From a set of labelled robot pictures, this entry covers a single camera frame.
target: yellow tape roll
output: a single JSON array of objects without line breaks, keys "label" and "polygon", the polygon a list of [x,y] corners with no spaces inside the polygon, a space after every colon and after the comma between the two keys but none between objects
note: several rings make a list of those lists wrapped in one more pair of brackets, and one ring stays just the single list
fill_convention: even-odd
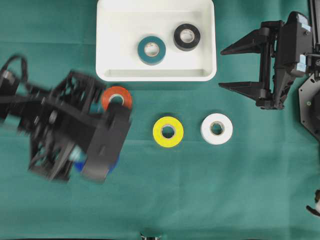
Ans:
[{"label": "yellow tape roll", "polygon": [[[174,130],[174,135],[171,138],[164,137],[162,131],[165,127],[171,127]],[[154,124],[153,138],[160,146],[164,148],[173,148],[184,138],[184,126],[182,126],[181,122],[176,118],[165,116]]]}]

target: green cloth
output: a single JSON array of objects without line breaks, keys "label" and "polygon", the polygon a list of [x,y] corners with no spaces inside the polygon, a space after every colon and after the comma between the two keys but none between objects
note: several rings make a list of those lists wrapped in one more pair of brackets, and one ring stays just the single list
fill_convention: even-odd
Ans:
[{"label": "green cloth", "polygon": [[[262,21],[308,15],[307,0],[214,3],[218,53]],[[71,69],[96,76],[96,8],[96,0],[0,1],[0,65],[22,53],[29,80],[48,88]],[[299,122],[304,79],[295,81],[285,110],[265,111],[218,86],[257,81],[259,56],[218,54],[217,62],[209,82],[123,84],[134,99],[132,126],[104,184],[76,171],[67,184],[27,172],[29,138],[0,128],[0,238],[135,240],[141,231],[168,240],[319,239],[320,218],[305,210],[320,187],[320,155]],[[202,120],[216,112],[234,125],[221,146],[200,133]],[[184,125],[184,139],[172,149],[153,140],[163,115]]]}]

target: black tape roll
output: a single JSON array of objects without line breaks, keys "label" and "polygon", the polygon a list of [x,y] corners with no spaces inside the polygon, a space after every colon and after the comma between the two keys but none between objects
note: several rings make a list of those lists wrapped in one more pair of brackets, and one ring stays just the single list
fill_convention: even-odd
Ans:
[{"label": "black tape roll", "polygon": [[[181,39],[181,34],[183,32],[193,35],[190,41],[183,41]],[[198,46],[200,39],[201,35],[198,28],[196,28],[192,24],[182,24],[178,26],[177,29],[174,31],[174,44],[178,49],[185,52],[192,51],[193,49],[195,49]]]}]

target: orange tape roll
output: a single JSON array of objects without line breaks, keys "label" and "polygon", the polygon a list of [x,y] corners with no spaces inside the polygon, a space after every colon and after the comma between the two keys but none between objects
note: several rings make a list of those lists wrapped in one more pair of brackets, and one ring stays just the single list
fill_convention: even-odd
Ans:
[{"label": "orange tape roll", "polygon": [[107,110],[109,103],[116,97],[122,98],[122,105],[124,107],[132,109],[132,96],[130,92],[121,86],[113,86],[105,90],[102,95],[101,103],[104,110]]}]

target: teal tape roll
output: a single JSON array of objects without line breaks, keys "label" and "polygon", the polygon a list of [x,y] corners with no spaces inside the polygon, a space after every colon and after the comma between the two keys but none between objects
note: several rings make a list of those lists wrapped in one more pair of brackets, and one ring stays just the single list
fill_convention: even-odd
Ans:
[{"label": "teal tape roll", "polygon": [[166,45],[160,38],[148,36],[139,43],[138,54],[145,64],[157,65],[166,55]]}]

